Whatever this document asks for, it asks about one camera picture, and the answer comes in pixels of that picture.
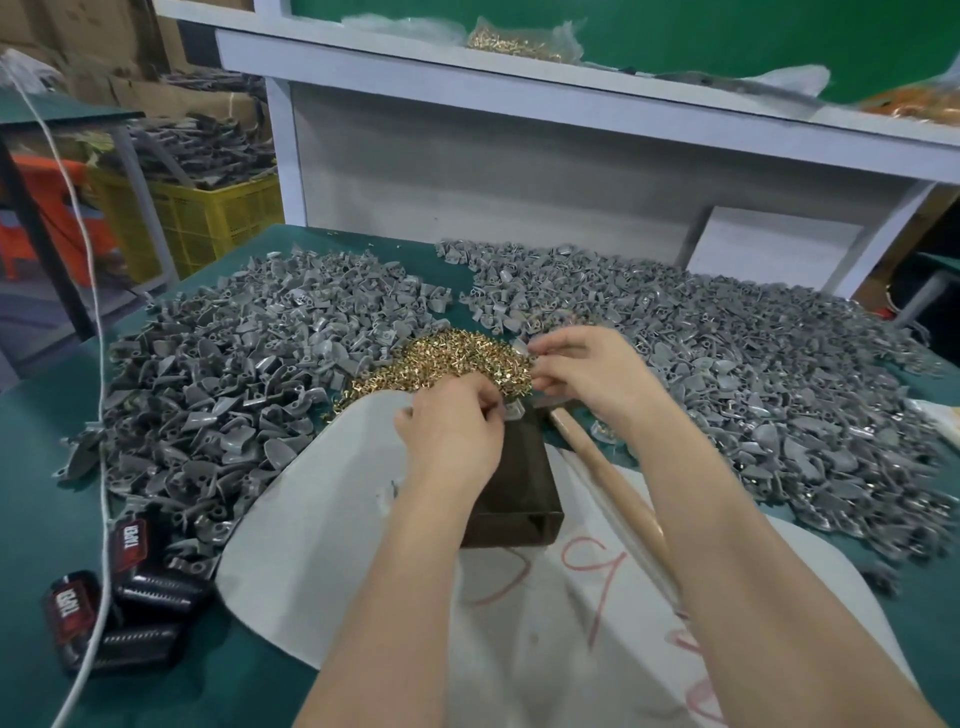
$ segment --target red label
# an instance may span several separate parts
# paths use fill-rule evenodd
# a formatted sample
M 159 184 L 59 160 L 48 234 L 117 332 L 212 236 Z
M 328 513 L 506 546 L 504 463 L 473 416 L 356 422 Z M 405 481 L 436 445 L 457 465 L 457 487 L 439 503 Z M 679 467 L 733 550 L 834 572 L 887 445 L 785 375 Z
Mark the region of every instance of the red label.
M 147 522 L 127 521 L 113 532 L 113 571 L 132 569 L 147 558 Z
M 68 582 L 54 592 L 48 608 L 57 632 L 57 644 L 66 644 L 89 632 L 97 620 L 84 584 L 80 581 Z

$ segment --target bag of brass parts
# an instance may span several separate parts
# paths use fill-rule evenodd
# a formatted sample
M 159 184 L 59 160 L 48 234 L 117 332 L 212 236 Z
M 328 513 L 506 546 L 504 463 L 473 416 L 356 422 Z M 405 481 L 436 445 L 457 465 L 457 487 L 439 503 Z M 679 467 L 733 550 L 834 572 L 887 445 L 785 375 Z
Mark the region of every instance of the bag of brass parts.
M 553 30 L 505 30 L 480 17 L 467 40 L 467 48 L 538 61 L 579 63 L 584 55 L 584 47 L 576 37 L 579 25 L 567 20 Z
M 878 93 L 859 106 L 868 113 L 960 127 L 960 72 Z

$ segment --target plastic bag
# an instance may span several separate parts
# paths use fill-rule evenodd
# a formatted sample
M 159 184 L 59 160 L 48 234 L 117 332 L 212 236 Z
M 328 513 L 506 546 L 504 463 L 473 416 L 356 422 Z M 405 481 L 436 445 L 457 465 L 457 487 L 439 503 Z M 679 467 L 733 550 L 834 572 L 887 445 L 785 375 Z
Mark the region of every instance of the plastic bag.
M 539 61 L 578 63 L 584 55 L 584 47 L 577 42 L 576 37 L 580 25 L 582 24 L 567 20 L 552 31 L 503 30 L 480 17 L 467 41 L 467 48 Z
M 893 88 L 859 104 L 861 111 L 960 127 L 960 73 Z
M 44 81 L 48 79 L 62 80 L 60 72 L 53 66 L 31 58 L 26 53 L 14 48 L 8 48 L 0 56 L 3 65 L 0 65 L 0 86 L 13 86 L 10 76 L 13 76 L 20 87 L 27 93 L 43 93 L 48 90 Z
M 830 83 L 830 69 L 825 65 L 791 65 L 761 73 L 759 76 L 747 77 L 744 81 L 759 81 L 784 91 L 816 98 Z
M 434 45 L 463 46 L 467 44 L 467 29 L 452 20 L 438 17 L 403 17 L 391 20 L 383 15 L 365 12 L 348 15 L 341 25 L 357 31 L 382 33 L 387 36 L 410 37 Z

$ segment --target green tabletop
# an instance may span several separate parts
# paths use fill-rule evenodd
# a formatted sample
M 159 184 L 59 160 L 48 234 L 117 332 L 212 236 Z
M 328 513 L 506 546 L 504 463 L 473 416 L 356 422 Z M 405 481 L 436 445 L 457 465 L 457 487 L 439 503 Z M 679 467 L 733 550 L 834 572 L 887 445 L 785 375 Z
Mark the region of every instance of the green tabletop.
M 466 266 L 444 263 L 432 246 L 350 233 L 274 226 L 242 249 L 185 280 L 178 290 L 215 283 L 246 263 L 249 255 L 287 253 L 293 244 L 320 253 L 373 251 L 399 260 L 408 272 L 456 293 L 469 289 Z M 476 328 L 465 306 L 451 306 L 457 327 Z M 111 331 L 140 328 L 136 313 Z M 57 577 L 98 569 L 100 525 L 92 479 L 59 486 L 51 478 L 66 450 L 59 439 L 95 418 L 97 359 L 93 342 L 0 396 L 0 705 L 3 724 L 48 726 L 69 688 L 60 672 L 39 600 Z M 940 379 L 907 377 L 927 399 L 960 404 L 960 372 Z M 622 452 L 611 453 L 622 460 Z M 938 485 L 957 491 L 960 458 L 945 451 Z M 872 556 L 858 542 L 832 539 L 856 563 Z M 903 570 L 903 597 L 881 600 L 900 645 L 925 694 L 950 725 L 960 726 L 960 570 L 957 557 Z M 101 677 L 90 681 L 71 726 L 98 728 L 215 728 L 289 725 L 315 672 L 287 657 L 211 607 L 191 630 L 184 659 L 161 673 Z
M 933 253 L 920 253 L 927 260 L 932 260 L 944 270 L 960 275 L 960 258 L 947 257 L 946 255 L 934 255 Z
M 143 111 L 93 106 L 60 93 L 34 93 L 30 95 L 30 100 L 36 112 L 52 129 L 121 124 L 143 116 Z M 0 132 L 19 132 L 36 127 L 34 115 L 20 94 L 13 88 L 0 88 Z

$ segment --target black metal frame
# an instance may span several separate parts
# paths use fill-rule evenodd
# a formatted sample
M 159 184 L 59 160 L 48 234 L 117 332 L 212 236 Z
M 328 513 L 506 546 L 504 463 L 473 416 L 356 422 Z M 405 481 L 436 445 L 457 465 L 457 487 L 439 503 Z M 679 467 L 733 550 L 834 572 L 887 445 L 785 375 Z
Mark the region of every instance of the black metal frame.
M 50 233 L 43 224 L 36 201 L 27 189 L 27 185 L 23 181 L 23 175 L 20 174 L 19 168 L 13 161 L 10 149 L 7 147 L 2 134 L 0 134 L 0 182 L 7 190 L 13 210 L 16 212 L 20 225 L 27 233 L 30 245 L 36 253 L 36 259 L 53 284 L 57 297 L 63 304 L 63 309 L 66 311 L 70 323 L 73 324 L 77 336 L 81 341 L 93 338 L 96 335 L 96 329 L 86 312 L 84 300 L 80 297 L 80 292 L 74 285 L 69 273 L 67 273 L 66 266 L 63 265 L 63 260 L 60 258 L 60 253 L 53 240 L 50 239 Z

